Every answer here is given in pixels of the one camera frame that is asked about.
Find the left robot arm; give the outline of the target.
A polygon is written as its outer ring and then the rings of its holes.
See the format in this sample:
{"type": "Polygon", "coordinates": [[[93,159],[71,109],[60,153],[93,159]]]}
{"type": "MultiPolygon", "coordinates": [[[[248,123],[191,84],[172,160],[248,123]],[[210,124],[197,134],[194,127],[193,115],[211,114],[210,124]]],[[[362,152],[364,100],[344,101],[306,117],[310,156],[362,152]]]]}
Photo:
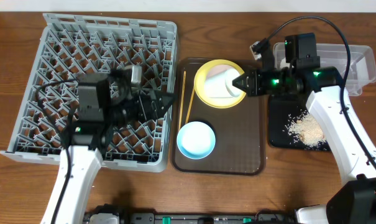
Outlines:
{"type": "Polygon", "coordinates": [[[59,132],[63,150],[57,179],[42,223],[82,223],[93,181],[115,128],[162,118],[176,100],[173,93],[132,91],[134,73],[94,73],[77,79],[79,107],[59,132]]]}

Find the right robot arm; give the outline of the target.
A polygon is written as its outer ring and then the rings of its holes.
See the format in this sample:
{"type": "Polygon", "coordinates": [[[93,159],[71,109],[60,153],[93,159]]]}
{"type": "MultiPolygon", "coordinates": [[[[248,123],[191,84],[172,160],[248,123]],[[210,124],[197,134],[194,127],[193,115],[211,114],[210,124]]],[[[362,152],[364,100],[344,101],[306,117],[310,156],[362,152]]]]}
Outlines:
{"type": "Polygon", "coordinates": [[[232,81],[248,96],[300,96],[337,162],[342,188],[325,205],[299,208],[298,223],[376,223],[376,148],[352,108],[335,67],[321,67],[313,33],[285,37],[289,67],[277,70],[269,42],[252,46],[262,68],[232,81]]]}

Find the light blue bowl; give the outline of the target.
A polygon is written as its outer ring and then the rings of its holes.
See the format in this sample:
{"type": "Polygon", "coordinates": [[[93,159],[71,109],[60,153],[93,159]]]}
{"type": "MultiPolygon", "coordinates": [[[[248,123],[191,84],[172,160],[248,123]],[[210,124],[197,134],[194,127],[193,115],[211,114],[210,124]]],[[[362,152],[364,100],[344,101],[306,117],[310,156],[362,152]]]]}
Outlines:
{"type": "Polygon", "coordinates": [[[177,134],[177,148],[189,159],[198,160],[209,156],[215,145],[215,132],[201,121],[185,124],[177,134]]]}

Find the pile of rice scraps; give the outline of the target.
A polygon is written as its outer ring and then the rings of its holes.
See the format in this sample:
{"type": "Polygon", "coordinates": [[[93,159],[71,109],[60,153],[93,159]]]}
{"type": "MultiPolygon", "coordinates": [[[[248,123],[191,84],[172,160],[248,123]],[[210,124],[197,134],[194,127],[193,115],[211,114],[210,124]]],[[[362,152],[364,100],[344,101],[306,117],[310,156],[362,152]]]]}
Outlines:
{"type": "Polygon", "coordinates": [[[294,143],[302,143],[306,148],[319,147],[327,143],[320,125],[308,112],[290,117],[286,129],[294,143]]]}

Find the white pink bowl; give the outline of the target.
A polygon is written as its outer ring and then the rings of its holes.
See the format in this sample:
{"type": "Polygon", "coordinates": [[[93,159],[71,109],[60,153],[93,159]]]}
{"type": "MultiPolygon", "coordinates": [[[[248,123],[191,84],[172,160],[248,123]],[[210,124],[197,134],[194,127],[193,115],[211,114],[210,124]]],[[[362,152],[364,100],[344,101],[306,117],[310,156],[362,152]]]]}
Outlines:
{"type": "Polygon", "coordinates": [[[230,65],[216,65],[209,70],[204,82],[204,93],[209,98],[237,98],[242,91],[232,85],[240,73],[230,65]]]}

